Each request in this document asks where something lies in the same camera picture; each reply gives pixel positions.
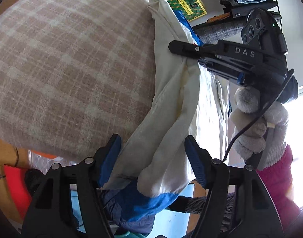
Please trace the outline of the right hand in white glove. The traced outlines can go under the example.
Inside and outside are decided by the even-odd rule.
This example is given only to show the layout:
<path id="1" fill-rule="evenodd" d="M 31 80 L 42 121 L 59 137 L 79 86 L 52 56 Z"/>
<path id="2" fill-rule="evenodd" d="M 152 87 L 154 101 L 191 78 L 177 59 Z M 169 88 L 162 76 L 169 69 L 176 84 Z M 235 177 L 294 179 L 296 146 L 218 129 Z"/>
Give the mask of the right hand in white glove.
<path id="1" fill-rule="evenodd" d="M 247 124 L 251 123 L 259 109 L 260 93 L 252 88 L 239 88 L 234 95 L 237 109 L 230 115 L 236 135 Z M 289 114 L 280 102 L 274 102 L 261 119 L 257 120 L 233 144 L 239 156 L 247 160 L 252 155 L 266 149 L 263 168 L 276 164 L 286 149 L 285 136 Z"/>

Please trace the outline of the pink right sleeve forearm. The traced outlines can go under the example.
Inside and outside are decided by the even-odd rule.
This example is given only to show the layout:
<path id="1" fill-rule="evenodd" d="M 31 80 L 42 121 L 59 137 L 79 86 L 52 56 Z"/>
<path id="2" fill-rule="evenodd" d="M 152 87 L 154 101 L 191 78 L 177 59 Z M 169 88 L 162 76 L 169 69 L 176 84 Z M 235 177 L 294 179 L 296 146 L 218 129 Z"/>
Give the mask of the pink right sleeve forearm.
<path id="1" fill-rule="evenodd" d="M 257 171 L 278 211 L 283 230 L 286 230 L 300 214 L 300 208 L 287 196 L 293 183 L 292 162 L 291 148 L 286 145 L 285 152 L 277 163 L 263 171 Z"/>

